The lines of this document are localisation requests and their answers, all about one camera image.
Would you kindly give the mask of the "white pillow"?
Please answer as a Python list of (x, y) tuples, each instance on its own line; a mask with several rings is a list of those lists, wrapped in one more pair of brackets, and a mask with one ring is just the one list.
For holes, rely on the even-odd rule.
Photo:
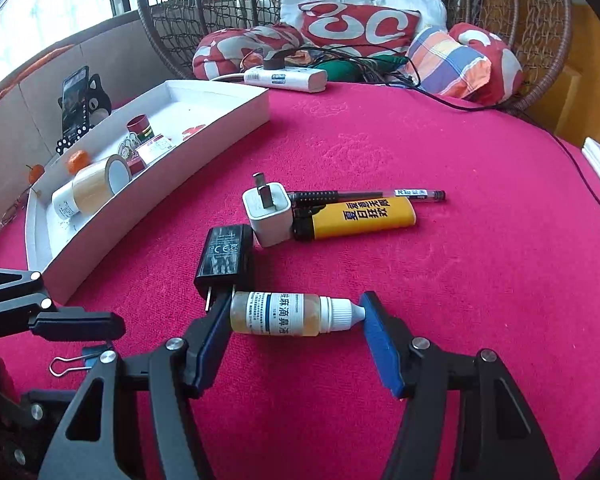
[(302, 18), (299, 6), (301, 3), (310, 1), (357, 4), (362, 6), (384, 6), (385, 8), (417, 11), (420, 13), (420, 21), (416, 32), (421, 32), (428, 26), (436, 26), (446, 29), (448, 14), (442, 0), (280, 0), (279, 21), (299, 29)]

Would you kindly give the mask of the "blue binder clip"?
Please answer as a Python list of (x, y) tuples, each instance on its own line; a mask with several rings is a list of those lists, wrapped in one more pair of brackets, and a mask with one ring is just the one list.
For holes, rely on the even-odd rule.
[(111, 342), (83, 347), (78, 356), (54, 356), (48, 366), (48, 371), (55, 378), (61, 378), (71, 373), (88, 372), (106, 351), (114, 350)]

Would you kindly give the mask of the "yellow lighter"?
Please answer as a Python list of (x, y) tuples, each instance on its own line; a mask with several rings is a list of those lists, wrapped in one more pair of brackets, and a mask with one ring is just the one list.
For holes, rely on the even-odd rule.
[(407, 198), (370, 198), (300, 208), (294, 212), (292, 236), (308, 242), (409, 228), (415, 224), (416, 212)]

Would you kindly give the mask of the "dark red small jar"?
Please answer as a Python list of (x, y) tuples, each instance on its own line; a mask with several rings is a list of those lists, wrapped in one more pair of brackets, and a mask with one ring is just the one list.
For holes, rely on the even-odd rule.
[(138, 142), (143, 144), (154, 136), (149, 119), (146, 115), (141, 114), (133, 117), (126, 124), (126, 128), (130, 133), (134, 133)]

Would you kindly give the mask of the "red rectangular box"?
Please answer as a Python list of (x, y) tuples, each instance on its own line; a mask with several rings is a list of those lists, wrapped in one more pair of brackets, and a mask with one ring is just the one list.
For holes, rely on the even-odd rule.
[(143, 159), (141, 159), (140, 156), (133, 156), (132, 158), (126, 161), (126, 164), (128, 165), (132, 176), (136, 176), (137, 174), (142, 172), (146, 167)]

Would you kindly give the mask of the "white dropper bottle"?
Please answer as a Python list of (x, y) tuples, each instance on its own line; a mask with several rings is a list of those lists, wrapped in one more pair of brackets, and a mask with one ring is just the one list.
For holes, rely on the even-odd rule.
[(230, 303), (235, 333), (302, 336), (344, 332), (366, 318), (349, 299), (295, 292), (236, 292)]

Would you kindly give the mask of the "small white medicine box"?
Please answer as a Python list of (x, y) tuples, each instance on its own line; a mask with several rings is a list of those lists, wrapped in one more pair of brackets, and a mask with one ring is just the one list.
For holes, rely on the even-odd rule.
[(135, 156), (140, 156), (147, 168), (174, 148), (175, 145), (166, 136), (154, 136), (136, 148)]

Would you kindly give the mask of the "green pouch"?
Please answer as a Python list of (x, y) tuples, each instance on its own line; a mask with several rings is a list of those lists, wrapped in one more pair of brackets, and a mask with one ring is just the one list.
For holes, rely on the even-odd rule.
[(407, 63), (402, 55), (376, 55), (371, 58), (331, 58), (317, 64), (331, 82), (384, 84), (386, 79)]

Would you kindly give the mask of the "clear plastic clip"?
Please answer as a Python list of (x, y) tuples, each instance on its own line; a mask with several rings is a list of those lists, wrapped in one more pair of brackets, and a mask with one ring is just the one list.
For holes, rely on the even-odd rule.
[(124, 160), (131, 160), (136, 155), (138, 137), (134, 132), (129, 132), (118, 146), (118, 155)]

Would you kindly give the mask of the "smartphone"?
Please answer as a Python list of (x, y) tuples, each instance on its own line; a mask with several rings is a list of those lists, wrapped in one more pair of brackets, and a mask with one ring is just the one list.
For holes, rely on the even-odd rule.
[(83, 66), (62, 83), (62, 140), (67, 143), (83, 136), (90, 124), (86, 102), (89, 79), (88, 67)]

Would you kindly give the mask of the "red white seat cushion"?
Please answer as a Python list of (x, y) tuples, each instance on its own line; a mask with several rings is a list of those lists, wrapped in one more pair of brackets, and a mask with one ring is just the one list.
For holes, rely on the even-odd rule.
[[(464, 100), (492, 106), (507, 101), (520, 89), (524, 81), (524, 70), (512, 49), (509, 49), (500, 36), (468, 23), (457, 23), (446, 33), (460, 44), (482, 53), (492, 64), (490, 81)], [(198, 79), (211, 80), (243, 72), (260, 65), (266, 54), (297, 44), (300, 44), (299, 32), (288, 25), (222, 29), (201, 40), (193, 57), (193, 74)], [(402, 55), (408, 61), (407, 51), (385, 55)], [(317, 66), (331, 58), (343, 58), (343, 53), (342, 49), (332, 53), (302, 49), (289, 55), (287, 61), (299, 66)]]

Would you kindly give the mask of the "wooden glass door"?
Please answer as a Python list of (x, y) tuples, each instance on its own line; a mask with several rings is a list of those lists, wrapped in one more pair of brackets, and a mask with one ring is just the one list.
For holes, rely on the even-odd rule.
[(471, 0), (471, 17), (513, 46), (517, 96), (542, 127), (600, 143), (600, 19), (586, 0)]

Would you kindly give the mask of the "plaid checkered cushion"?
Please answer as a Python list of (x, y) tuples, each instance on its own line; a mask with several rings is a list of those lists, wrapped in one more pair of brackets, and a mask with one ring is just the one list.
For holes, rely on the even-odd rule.
[(443, 29), (428, 27), (408, 48), (405, 76), (429, 93), (465, 99), (491, 78), (491, 61), (479, 51), (464, 46)]

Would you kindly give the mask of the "white plastic bottle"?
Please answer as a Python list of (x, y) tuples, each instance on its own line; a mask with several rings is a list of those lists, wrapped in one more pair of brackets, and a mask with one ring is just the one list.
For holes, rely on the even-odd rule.
[(73, 182), (69, 181), (52, 194), (52, 206), (61, 220), (70, 220), (80, 212), (74, 199)]

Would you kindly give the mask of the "orange mandarin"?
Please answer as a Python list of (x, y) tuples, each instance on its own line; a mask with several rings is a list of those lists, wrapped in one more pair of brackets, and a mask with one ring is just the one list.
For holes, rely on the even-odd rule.
[(91, 156), (86, 151), (75, 151), (67, 160), (66, 168), (69, 174), (75, 176), (79, 171), (91, 165)]

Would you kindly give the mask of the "orange cloth on sill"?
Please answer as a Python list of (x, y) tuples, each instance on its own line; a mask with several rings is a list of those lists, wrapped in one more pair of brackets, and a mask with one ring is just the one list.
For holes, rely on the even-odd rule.
[(2, 81), (0, 81), (0, 99), (1, 96), (10, 90), (15, 84), (22, 81), (27, 76), (33, 74), (36, 70), (44, 66), (59, 55), (62, 55), (66, 51), (72, 49), (74, 44), (66, 44), (61, 47), (48, 48), (44, 52), (35, 55), (27, 63), (17, 67), (12, 73), (7, 75)]

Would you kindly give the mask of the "cat shaped phone stand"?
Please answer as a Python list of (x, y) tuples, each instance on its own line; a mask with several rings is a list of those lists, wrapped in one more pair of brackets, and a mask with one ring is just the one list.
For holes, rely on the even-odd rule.
[[(107, 92), (102, 88), (102, 81), (100, 80), (99, 74), (90, 74), (90, 69), (88, 69), (88, 76), (90, 79), (88, 80), (87, 94), (86, 94), (86, 102), (87, 102), (87, 110), (88, 110), (88, 120), (90, 124), (88, 125), (87, 132), (84, 133), (81, 138), (83, 138), (91, 129), (97, 126), (100, 122), (102, 122), (105, 118), (107, 118), (112, 112), (112, 105), (110, 97)], [(61, 108), (61, 128), (62, 128), (62, 101), (61, 97), (58, 99), (58, 104)], [(58, 155), (62, 155), (69, 148), (73, 146), (80, 139), (75, 140), (74, 142), (70, 141), (67, 143), (62, 140), (62, 135), (60, 139), (56, 143), (56, 153)]]

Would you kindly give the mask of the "brown tape roll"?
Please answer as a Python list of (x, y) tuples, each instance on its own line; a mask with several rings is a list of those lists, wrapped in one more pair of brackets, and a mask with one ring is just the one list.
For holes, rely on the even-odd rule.
[(84, 216), (96, 214), (131, 179), (130, 168), (120, 155), (110, 155), (81, 169), (72, 181), (73, 199), (79, 212)]

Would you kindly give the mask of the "red white square cushion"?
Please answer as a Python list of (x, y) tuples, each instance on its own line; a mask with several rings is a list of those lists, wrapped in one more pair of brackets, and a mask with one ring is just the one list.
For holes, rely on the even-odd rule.
[(416, 35), (417, 11), (384, 6), (310, 1), (301, 3), (300, 32), (319, 48), (352, 50), (355, 55), (403, 53)]

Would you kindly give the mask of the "black power adapter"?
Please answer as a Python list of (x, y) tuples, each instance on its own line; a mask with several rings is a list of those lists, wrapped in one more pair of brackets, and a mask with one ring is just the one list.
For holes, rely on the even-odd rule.
[(194, 277), (206, 312), (218, 292), (252, 289), (252, 255), (253, 230), (248, 224), (215, 226), (209, 230)]

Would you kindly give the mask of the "black red pen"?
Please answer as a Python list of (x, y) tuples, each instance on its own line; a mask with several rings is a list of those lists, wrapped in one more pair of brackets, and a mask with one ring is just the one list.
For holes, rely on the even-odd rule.
[(388, 197), (406, 197), (409, 200), (433, 200), (443, 202), (446, 194), (442, 190), (425, 190), (424, 188), (396, 188), (389, 191), (292, 191), (288, 193), (291, 203), (296, 207), (313, 207), (318, 205), (356, 202), (357, 200), (379, 200)]

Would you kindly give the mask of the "small mandarin on paper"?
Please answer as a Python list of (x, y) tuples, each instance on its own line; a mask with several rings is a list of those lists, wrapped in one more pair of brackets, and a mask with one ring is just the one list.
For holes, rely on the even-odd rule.
[(42, 165), (28, 166), (28, 169), (28, 181), (30, 185), (34, 185), (45, 172), (45, 168)]

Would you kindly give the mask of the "white USB charger plug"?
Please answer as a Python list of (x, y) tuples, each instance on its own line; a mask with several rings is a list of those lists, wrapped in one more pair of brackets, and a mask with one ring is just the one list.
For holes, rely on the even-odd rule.
[(242, 203), (258, 243), (269, 248), (290, 240), (294, 217), (285, 188), (268, 182), (263, 172), (252, 177), (254, 187), (242, 193)]

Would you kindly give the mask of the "white cardboard tray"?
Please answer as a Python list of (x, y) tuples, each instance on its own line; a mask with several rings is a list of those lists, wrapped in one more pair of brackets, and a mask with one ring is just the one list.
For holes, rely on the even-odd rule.
[(154, 136), (175, 148), (145, 168), (96, 214), (61, 220), (52, 194), (74, 177), (61, 156), (45, 169), (29, 194), (26, 254), (30, 270), (42, 274), (50, 296), (66, 302), (126, 233), (216, 156), (270, 118), (265, 88), (199, 80), (167, 80), (115, 110), (74, 146), (92, 163), (118, 154), (126, 124), (148, 117)]

